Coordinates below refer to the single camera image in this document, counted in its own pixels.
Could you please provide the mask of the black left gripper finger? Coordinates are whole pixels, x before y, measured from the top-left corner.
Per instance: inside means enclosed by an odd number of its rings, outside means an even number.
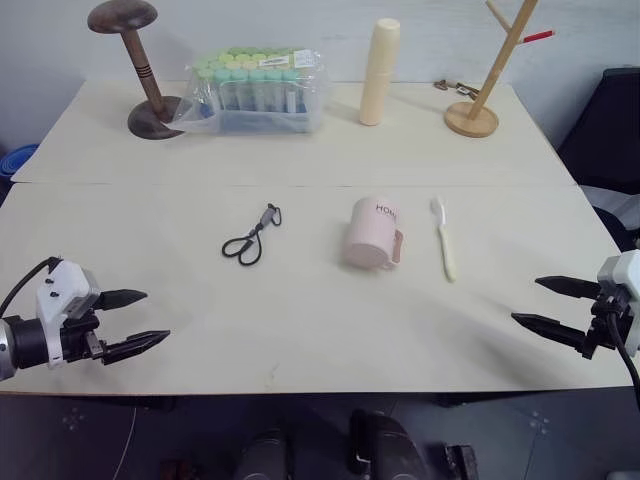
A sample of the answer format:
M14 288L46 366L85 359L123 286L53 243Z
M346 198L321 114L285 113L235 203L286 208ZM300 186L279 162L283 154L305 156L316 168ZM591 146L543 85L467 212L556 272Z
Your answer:
M119 289L102 292L97 299L98 310L114 310L127 307L143 300L147 294L132 289Z
M101 361L110 365L140 355L161 343L170 333L170 330L154 330L128 336L121 342L106 345Z

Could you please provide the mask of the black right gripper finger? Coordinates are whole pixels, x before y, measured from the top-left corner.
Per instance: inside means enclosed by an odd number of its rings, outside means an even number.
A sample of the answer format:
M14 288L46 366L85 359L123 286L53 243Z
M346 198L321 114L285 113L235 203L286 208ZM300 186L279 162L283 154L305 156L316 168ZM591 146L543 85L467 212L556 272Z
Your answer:
M562 325L559 321L537 314L512 313L511 317L522 327L554 342L581 351L586 334Z
M596 300L601 292L598 283L567 276L545 276L535 279L539 284L555 293L573 298Z

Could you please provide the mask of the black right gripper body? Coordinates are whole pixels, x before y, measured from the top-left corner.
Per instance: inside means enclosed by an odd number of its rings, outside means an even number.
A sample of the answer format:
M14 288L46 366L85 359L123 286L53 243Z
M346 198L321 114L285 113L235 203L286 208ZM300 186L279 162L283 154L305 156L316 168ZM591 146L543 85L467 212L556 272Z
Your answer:
M591 326L581 347L581 354L586 359L591 359L599 346L612 350L616 348L607 322L610 316L613 316L623 342L627 340L633 320L629 300L624 295L599 295L591 307L591 314Z

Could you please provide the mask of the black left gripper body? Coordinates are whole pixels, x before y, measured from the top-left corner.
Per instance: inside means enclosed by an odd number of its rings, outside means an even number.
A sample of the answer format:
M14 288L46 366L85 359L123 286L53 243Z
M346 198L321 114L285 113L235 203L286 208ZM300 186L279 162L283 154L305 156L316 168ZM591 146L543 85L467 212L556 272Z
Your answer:
M101 293L95 302L82 313L75 313L67 318L61 329L60 339L63 359L72 363L82 359L102 359L106 353L106 342L99 340L95 330L100 326L96 310L102 310L104 294Z

